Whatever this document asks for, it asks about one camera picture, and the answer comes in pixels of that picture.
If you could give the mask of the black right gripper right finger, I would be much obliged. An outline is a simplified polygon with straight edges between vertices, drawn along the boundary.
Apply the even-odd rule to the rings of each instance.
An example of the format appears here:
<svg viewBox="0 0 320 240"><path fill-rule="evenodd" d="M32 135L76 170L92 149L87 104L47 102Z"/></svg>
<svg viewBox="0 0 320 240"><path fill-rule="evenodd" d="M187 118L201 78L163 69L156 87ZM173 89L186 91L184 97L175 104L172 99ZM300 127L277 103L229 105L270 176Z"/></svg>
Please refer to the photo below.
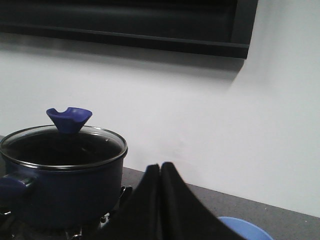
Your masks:
<svg viewBox="0 0 320 240"><path fill-rule="evenodd" d="M164 240L242 240L192 193L172 162L160 169L159 213Z"/></svg>

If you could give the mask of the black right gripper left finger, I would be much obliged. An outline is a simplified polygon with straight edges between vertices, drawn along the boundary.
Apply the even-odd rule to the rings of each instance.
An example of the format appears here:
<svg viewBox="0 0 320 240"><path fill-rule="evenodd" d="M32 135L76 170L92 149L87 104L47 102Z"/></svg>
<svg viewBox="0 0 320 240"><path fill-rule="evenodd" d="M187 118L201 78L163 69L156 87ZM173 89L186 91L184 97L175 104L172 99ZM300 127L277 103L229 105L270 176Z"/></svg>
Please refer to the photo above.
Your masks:
<svg viewBox="0 0 320 240"><path fill-rule="evenodd" d="M159 165L149 165L124 206L94 238L96 240L155 240L159 178Z"/></svg>

